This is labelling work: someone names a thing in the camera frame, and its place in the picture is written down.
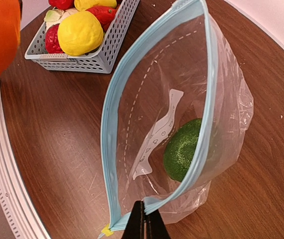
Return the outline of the green lime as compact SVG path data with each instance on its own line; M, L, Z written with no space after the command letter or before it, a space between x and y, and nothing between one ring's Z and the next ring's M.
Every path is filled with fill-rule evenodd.
M166 145L163 165L167 175L175 181L182 182L198 143L202 119L193 119L184 124Z

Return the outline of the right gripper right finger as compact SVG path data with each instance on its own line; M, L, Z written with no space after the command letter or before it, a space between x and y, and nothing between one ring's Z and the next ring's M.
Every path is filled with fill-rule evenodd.
M147 239L170 239L170 235L162 220L159 210L146 215L146 238Z

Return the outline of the clear zip top bag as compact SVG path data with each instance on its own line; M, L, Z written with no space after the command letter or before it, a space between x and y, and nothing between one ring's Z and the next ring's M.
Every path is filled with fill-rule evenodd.
M110 222L101 237L125 230L135 201L177 223L203 205L211 181L238 159L254 113L238 61L204 0L177 0L134 42L110 81L101 121L101 154ZM201 118L182 180L163 165L169 140Z

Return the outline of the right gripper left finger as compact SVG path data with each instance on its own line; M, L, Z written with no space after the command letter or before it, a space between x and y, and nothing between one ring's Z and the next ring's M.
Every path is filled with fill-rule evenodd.
M135 201L129 216L122 239L143 239L144 238L144 203Z

